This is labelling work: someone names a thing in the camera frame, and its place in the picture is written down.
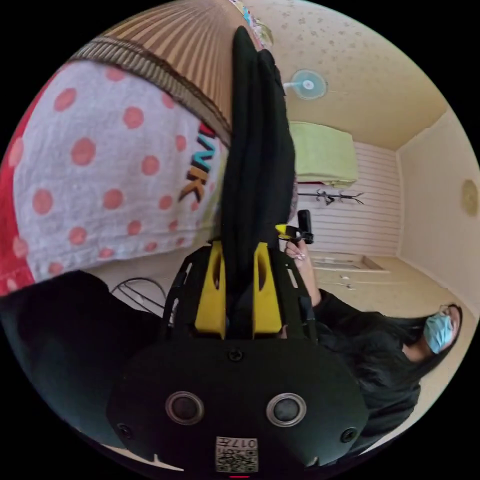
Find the red polka dot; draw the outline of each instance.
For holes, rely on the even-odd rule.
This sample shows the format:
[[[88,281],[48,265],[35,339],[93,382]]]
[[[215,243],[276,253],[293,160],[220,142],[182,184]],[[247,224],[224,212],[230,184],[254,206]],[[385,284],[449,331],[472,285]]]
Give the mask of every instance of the red polka dot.
[[[113,188],[103,196],[103,206],[107,210],[116,210],[124,202],[124,194],[121,190]]]
[[[155,175],[160,169],[159,159],[154,155],[147,155],[141,163],[141,171],[144,175]]]
[[[115,255],[115,251],[111,248],[102,248],[98,256],[101,259],[111,259]]]
[[[169,226],[168,226],[168,230],[170,232],[176,232],[177,229],[179,227],[179,221],[178,220],[174,220]]]
[[[48,273],[50,275],[60,275],[64,271],[64,266],[61,263],[53,262],[48,266]]]
[[[161,101],[168,109],[172,109],[175,106],[175,102],[173,101],[172,97],[167,93],[162,94]]]
[[[9,278],[6,281],[6,288],[9,292],[16,292],[19,289],[19,286],[13,278]]]
[[[79,167],[90,165],[95,157],[97,148],[90,138],[77,140],[71,149],[71,161]]]
[[[76,226],[70,230],[68,239],[72,245],[83,245],[87,240],[87,231],[81,226]]]
[[[144,122],[144,113],[136,106],[129,106],[123,114],[123,122],[129,129],[137,129]]]
[[[151,253],[151,252],[154,252],[156,249],[157,249],[158,245],[156,242],[154,241],[151,241],[150,243],[148,243],[147,245],[145,245],[145,251],[148,252],[148,253]]]
[[[15,168],[19,165],[24,154],[24,139],[18,137],[11,146],[10,154],[8,155],[8,164],[10,167]]]
[[[54,206],[54,199],[49,190],[40,188],[33,196],[33,210],[39,215],[46,215]]]
[[[168,210],[174,202],[174,199],[170,195],[165,195],[160,199],[158,208],[160,210]]]
[[[128,224],[127,231],[129,235],[138,235],[142,231],[142,222],[133,220]]]
[[[123,71],[121,71],[119,68],[114,68],[112,66],[106,69],[105,76],[112,82],[119,82],[126,77]]]
[[[183,152],[187,148],[187,139],[183,135],[177,135],[175,145],[178,152]]]
[[[18,259],[23,259],[29,254],[29,244],[19,236],[13,239],[13,253]]]
[[[57,112],[63,112],[75,103],[76,98],[77,98],[77,90],[75,90],[75,88],[66,88],[55,99],[53,108]]]

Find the blue surgical mask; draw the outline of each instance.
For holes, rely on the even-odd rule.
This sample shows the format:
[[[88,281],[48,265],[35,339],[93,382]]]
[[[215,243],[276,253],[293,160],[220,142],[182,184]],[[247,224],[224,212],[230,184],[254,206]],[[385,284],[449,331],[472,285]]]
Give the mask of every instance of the blue surgical mask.
[[[427,318],[423,334],[430,350],[434,354],[438,354],[452,340],[454,334],[450,316],[444,313],[437,313]]]

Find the polka dot fabric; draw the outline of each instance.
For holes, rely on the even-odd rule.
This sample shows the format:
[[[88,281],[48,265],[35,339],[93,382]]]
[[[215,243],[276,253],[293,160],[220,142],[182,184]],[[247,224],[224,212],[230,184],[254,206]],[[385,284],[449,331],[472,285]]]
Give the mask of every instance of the polka dot fabric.
[[[145,80],[87,61],[60,69],[1,164],[0,295],[206,242],[227,155]]]

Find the yellow clip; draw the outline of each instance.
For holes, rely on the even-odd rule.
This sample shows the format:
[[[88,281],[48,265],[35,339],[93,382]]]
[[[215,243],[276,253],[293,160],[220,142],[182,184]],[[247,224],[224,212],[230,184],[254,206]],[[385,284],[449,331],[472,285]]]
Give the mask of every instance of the yellow clip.
[[[276,231],[278,232],[278,238],[281,239],[281,240],[290,240],[291,237],[290,235],[287,234],[287,228],[288,228],[288,225],[286,224],[278,224],[278,225],[275,225],[275,229]]]
[[[266,243],[259,243],[253,267],[253,338],[277,334],[282,329],[277,289]]]
[[[214,241],[195,319],[195,328],[199,333],[218,334],[222,340],[225,338],[226,293],[222,243]]]

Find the ceiling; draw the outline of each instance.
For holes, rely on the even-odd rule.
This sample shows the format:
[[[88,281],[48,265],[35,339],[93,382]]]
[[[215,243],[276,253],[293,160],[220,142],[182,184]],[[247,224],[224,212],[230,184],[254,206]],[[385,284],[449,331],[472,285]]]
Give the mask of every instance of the ceiling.
[[[365,25],[301,0],[243,0],[273,33],[284,82],[299,69],[322,74],[329,92],[301,100],[289,89],[288,118],[349,132],[396,151],[447,110],[433,82],[401,50]]]

